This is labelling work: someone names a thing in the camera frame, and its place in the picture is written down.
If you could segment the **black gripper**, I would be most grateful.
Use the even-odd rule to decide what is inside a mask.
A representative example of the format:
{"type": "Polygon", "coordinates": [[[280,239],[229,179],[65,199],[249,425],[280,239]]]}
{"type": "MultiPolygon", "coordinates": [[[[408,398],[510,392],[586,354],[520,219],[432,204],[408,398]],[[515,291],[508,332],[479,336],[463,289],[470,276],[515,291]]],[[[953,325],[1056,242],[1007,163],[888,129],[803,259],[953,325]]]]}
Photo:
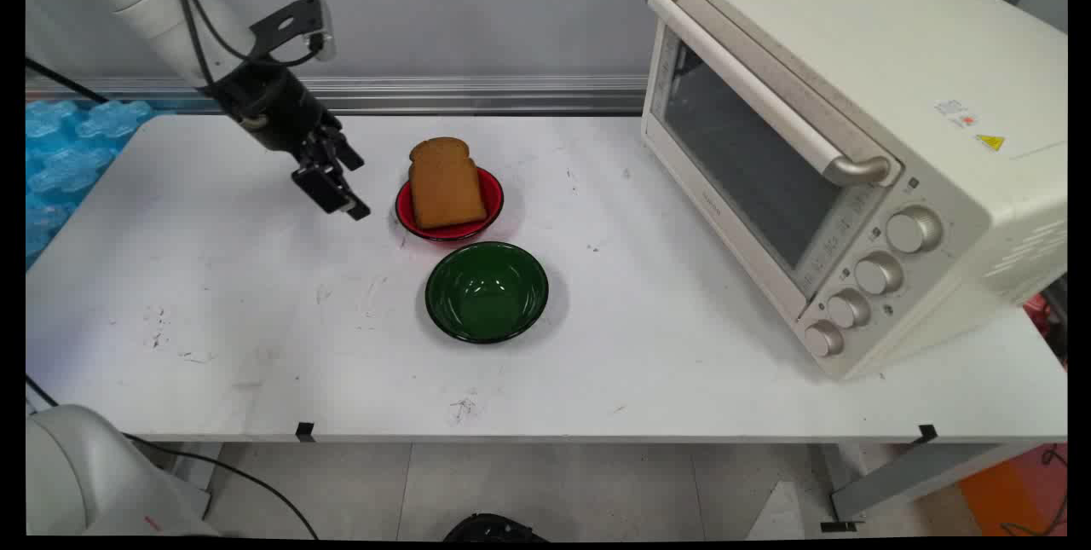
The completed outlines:
{"type": "Polygon", "coordinates": [[[355,222],[370,215],[344,177],[344,170],[362,168],[365,160],[291,69],[243,63],[208,84],[207,96],[266,150],[301,156],[310,139],[319,138],[325,158],[300,162],[292,181],[326,213],[347,213],[355,222]]]}

